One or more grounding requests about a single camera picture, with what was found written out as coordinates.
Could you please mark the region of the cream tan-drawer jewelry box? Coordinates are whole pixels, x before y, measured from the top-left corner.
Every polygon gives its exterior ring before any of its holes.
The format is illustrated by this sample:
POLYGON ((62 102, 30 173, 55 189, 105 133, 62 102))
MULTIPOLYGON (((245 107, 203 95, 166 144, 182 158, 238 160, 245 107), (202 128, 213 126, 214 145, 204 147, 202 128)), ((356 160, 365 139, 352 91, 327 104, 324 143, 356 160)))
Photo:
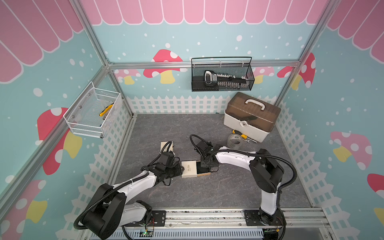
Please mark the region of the cream tan-drawer jewelry box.
POLYGON ((201 165, 201 161, 182 161, 182 167, 184 168, 182 178, 195 178, 211 174, 209 168, 204 168, 201 165))

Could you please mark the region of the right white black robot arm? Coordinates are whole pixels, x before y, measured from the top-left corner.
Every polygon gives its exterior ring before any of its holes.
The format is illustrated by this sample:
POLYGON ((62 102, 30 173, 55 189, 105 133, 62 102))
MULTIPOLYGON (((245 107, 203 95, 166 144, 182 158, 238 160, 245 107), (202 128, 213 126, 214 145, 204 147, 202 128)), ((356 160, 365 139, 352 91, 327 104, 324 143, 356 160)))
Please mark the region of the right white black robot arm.
POLYGON ((272 156, 265 149, 245 152, 222 145, 214 146, 198 135, 190 135, 190 141, 206 168, 217 168, 220 164, 227 164, 250 171, 262 193, 258 211, 261 223, 271 226, 280 219, 282 225, 286 224, 280 208, 280 196, 283 188, 297 179, 297 170, 292 163, 272 156))

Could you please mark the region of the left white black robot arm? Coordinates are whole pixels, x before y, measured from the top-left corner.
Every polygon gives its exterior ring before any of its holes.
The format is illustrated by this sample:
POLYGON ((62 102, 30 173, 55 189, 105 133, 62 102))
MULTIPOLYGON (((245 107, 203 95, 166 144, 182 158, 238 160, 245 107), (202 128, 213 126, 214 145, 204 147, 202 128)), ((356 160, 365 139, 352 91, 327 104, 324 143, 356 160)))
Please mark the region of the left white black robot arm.
POLYGON ((153 208, 144 201, 128 202, 138 194, 158 184, 170 186, 172 179, 181 176, 184 167, 172 151, 168 141, 159 155, 141 173, 121 184, 102 184, 87 207, 75 219, 76 230, 90 230, 101 240, 109 238, 118 228, 135 222, 147 226, 153 221, 153 208))

